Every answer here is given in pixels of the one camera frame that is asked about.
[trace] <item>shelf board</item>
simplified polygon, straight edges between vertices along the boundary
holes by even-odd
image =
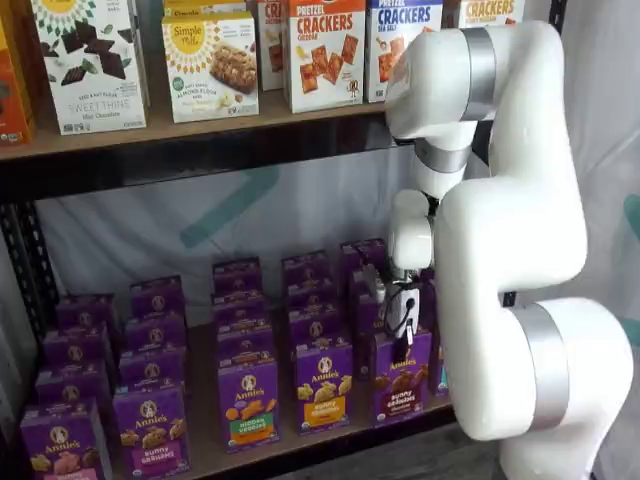
[[[365,448],[403,438],[420,431],[451,423],[454,420],[447,397],[430,397],[427,413],[411,421],[374,429],[369,415],[368,388],[354,382],[355,402],[351,425],[320,434],[300,436],[296,431],[293,387],[282,360],[279,362],[280,441],[247,452],[227,454],[219,431],[220,415],[216,390],[212,325],[189,330],[189,384],[187,421],[191,445],[192,469],[176,480],[202,478],[268,478],[324,462]],[[127,475],[122,462],[116,461],[115,480]]]

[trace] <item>cheddar crackers box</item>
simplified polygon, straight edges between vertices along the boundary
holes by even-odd
[[[285,0],[282,8],[291,111],[362,103],[365,0]]]
[[[164,17],[176,123],[258,114],[258,63],[249,12]]]
[[[352,376],[346,332],[298,342],[294,378],[300,434],[349,424]]]
[[[444,0],[442,28],[513,25],[523,15],[524,0]]]
[[[219,350],[218,395],[222,437],[228,452],[280,439],[273,344],[241,342],[233,349]]]

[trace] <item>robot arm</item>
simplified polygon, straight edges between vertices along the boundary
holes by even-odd
[[[564,282],[586,259],[563,67],[559,36],[541,22],[445,30],[411,43],[387,93],[389,128],[421,139],[414,178],[440,200],[428,221],[423,194],[398,194],[392,263],[435,263],[456,416],[475,439],[507,439],[500,461],[512,480],[588,478],[632,377],[624,332],[599,304],[498,301]],[[476,122],[491,118],[492,176],[460,183]]]

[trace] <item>chocolate piece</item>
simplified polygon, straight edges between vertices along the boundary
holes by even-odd
[[[84,76],[86,75],[86,73],[87,72],[85,71],[84,68],[74,67],[65,74],[64,78],[62,79],[62,83],[60,85],[64,87],[65,85],[69,85],[71,83],[81,82]]]
[[[101,52],[100,64],[102,65],[102,72],[105,75],[111,75],[112,77],[119,78],[120,80],[127,79],[127,76],[124,73],[124,67],[122,66],[122,59],[117,53]]]
[[[102,38],[94,38],[89,42],[87,48],[84,49],[84,53],[106,53],[109,51],[113,44],[116,43],[113,40],[103,40]]]
[[[96,34],[96,27],[85,22],[79,22],[77,20],[76,33],[78,35],[78,39],[85,45],[88,45],[91,40],[95,40],[96,38],[98,38],[98,35]]]

